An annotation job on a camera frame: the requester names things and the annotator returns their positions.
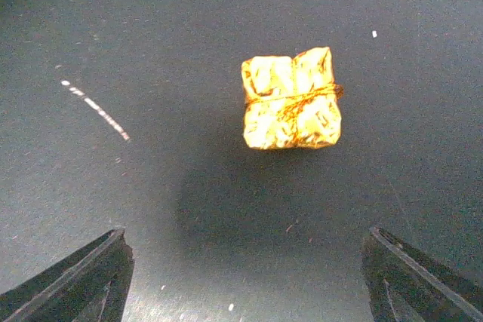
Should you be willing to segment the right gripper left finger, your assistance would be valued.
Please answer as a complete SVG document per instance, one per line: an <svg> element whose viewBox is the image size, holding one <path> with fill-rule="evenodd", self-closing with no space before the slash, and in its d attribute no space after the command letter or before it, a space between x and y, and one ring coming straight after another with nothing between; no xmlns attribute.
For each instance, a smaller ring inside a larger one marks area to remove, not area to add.
<svg viewBox="0 0 483 322"><path fill-rule="evenodd" d="M121 321L134 258L112 229L1 294L2 321Z"/></svg>

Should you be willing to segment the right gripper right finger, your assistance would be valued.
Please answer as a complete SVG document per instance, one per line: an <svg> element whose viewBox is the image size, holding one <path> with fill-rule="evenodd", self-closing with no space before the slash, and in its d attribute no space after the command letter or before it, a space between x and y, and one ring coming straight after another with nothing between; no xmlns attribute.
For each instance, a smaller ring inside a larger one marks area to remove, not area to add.
<svg viewBox="0 0 483 322"><path fill-rule="evenodd" d="M363 239L362 271L375 321L481 321L482 287L390 232Z"/></svg>

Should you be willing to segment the gold gift box ornament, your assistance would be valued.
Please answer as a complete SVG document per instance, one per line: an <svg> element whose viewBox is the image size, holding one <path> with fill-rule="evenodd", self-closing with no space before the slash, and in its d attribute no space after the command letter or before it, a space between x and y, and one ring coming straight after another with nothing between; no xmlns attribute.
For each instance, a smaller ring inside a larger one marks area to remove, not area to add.
<svg viewBox="0 0 483 322"><path fill-rule="evenodd" d="M334 79L329 47L253 57L241 64L241 77L249 148L320 149L339 140L343 87Z"/></svg>

